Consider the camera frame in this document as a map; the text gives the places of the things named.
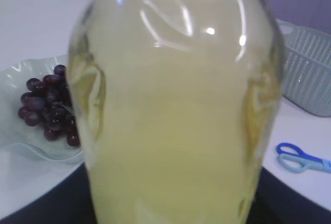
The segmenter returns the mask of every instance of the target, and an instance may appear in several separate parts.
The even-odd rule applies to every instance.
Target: large glass jar
[[[98,223],[244,223],[282,59],[261,0],[92,0],[68,81]]]

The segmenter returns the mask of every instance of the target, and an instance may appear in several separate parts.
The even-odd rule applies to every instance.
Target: white table
[[[0,0],[0,70],[24,59],[66,54],[72,28],[87,2]],[[9,161],[6,171],[12,170],[10,177],[4,171],[0,174],[0,219],[47,193],[79,166],[51,161],[40,164],[14,154],[0,161]],[[12,169],[27,167],[28,173]]]
[[[73,25],[86,3],[87,0],[0,0],[0,69],[28,58],[65,54]],[[275,152],[276,145],[290,142],[309,154],[331,159],[330,137],[331,120],[311,116],[283,100],[264,167],[284,184],[331,211],[331,198],[325,194],[331,175],[317,171],[292,174],[278,164]],[[46,193],[68,171],[63,169],[56,174],[54,169],[52,173],[57,177],[35,189],[38,192],[24,196],[23,202],[12,202],[7,211],[29,204],[36,194]]]

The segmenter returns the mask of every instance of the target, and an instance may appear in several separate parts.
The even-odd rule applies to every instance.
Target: dark table
[[[0,224],[97,224],[86,169],[81,166],[45,196]],[[247,224],[284,224],[259,194],[255,196]]]

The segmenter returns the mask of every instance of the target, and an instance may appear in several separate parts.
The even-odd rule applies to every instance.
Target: scissors
[[[286,152],[283,148],[290,148],[294,152]],[[302,173],[308,169],[331,173],[331,161],[311,156],[301,150],[298,146],[291,143],[280,143],[276,147],[279,154],[278,162],[288,171],[293,173]],[[286,161],[298,163],[298,167],[290,166]]]

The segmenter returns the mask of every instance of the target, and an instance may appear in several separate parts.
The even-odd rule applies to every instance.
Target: grape
[[[79,136],[77,132],[71,132],[70,134],[68,134],[67,136],[67,143],[70,146],[80,146],[81,142],[79,140]]]
[[[26,82],[26,87],[29,91],[32,91],[32,87],[34,85],[34,83],[36,82],[40,82],[40,80],[38,78],[30,78],[27,82]]]
[[[51,110],[51,114],[53,115],[53,117],[57,117],[64,120],[67,116],[67,111],[65,109],[58,108]]]
[[[48,127],[53,131],[60,131],[63,128],[63,122],[64,120],[62,118],[53,115],[48,122]]]
[[[76,118],[74,116],[68,117],[65,122],[65,127],[67,133],[77,132]]]
[[[59,101],[59,96],[56,90],[48,91],[46,93],[46,102],[52,104]]]
[[[58,137],[60,136],[61,132],[60,131],[53,131],[49,128],[45,128],[43,131],[43,136],[45,137],[45,139],[47,139],[48,141],[54,141],[57,140]]]
[[[53,114],[51,112],[49,112],[48,109],[44,109],[41,114],[42,114],[45,122],[49,122],[51,120],[51,118],[53,117]]]
[[[24,119],[24,117],[26,116],[26,114],[28,113],[28,112],[30,112],[31,110],[28,108],[28,107],[26,107],[26,106],[24,106],[24,107],[21,107],[20,109],[19,109],[19,117],[21,118],[21,119]]]
[[[57,65],[54,68],[54,74],[64,76],[66,72],[66,67],[64,65]]]
[[[46,106],[46,102],[41,97],[31,97],[27,106],[33,111],[42,111]]]
[[[27,92],[27,93],[24,93],[22,96],[21,96],[21,103],[23,106],[27,106],[30,98],[33,97],[33,94],[31,92]]]
[[[63,109],[63,106],[61,105],[60,102],[53,102],[52,105],[50,106],[50,111],[54,109]]]
[[[48,82],[49,82],[49,79],[50,79],[51,76],[52,76],[52,75],[46,75],[46,76],[44,76],[43,79],[42,79],[42,81],[43,81],[46,85],[48,85]]]
[[[65,102],[70,101],[70,93],[69,93],[69,87],[68,84],[64,83],[61,85],[60,92],[62,95],[62,98],[64,99]]]
[[[38,96],[44,96],[46,94],[47,87],[44,82],[36,82],[32,87],[32,92]]]
[[[66,77],[62,76],[61,77],[61,85],[67,83]]]
[[[61,83],[62,83],[62,77],[57,74],[51,75],[47,79],[48,86],[60,87]]]
[[[24,117],[24,121],[25,121],[26,125],[28,125],[30,127],[37,126],[39,123],[41,123],[41,120],[42,119],[41,119],[40,114],[38,114],[34,111],[28,112]]]
[[[72,107],[72,103],[71,103],[71,99],[67,99],[64,103],[63,103],[64,106],[68,106],[68,107]]]

